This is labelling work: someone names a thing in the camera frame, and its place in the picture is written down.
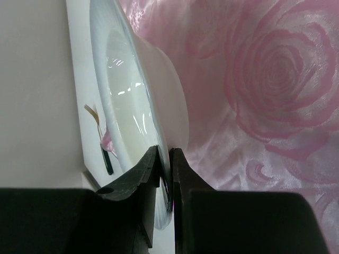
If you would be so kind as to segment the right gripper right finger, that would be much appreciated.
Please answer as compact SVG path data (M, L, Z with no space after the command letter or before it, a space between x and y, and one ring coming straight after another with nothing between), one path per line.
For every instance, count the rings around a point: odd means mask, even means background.
M297 193L218 191L169 154L176 253L328 253L316 217Z

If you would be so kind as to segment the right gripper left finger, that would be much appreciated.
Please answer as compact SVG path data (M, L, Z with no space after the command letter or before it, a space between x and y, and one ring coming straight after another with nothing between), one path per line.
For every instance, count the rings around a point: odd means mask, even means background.
M153 246L159 152L97 191L2 188L1 253L147 253Z

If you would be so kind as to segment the gold fork green handle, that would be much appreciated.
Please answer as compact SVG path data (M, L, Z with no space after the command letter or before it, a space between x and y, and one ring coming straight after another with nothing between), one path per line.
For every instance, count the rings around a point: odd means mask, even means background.
M103 133L102 133L102 130L101 130L101 127L100 127L99 115L98 115L98 113L95 109L91 108L87 104L84 105L84 109L86 109L90 113L90 115L94 118L94 120L96 122L97 132L98 132L98 135L99 135L99 138L100 138L100 148L101 148L101 153L102 153L102 156L103 156L105 168L106 168L108 175L113 175L114 170L113 170L113 167L112 167L112 164L111 164L109 153L108 153L107 148L105 147L105 145L103 143Z

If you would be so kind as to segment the white ceramic bowl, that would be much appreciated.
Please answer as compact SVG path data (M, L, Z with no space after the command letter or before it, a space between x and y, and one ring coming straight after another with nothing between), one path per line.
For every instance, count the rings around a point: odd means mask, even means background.
M97 85L114 153L123 172L151 146L160 156L155 228L172 218L169 151L186 149L189 117L184 91L169 57L136 35L118 1L90 2L90 32Z

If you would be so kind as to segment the pink satin cloth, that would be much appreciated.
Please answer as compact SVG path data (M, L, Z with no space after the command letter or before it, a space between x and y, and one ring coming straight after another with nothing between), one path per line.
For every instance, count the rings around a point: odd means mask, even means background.
M338 1L121 1L174 64L212 187L292 191L338 253Z

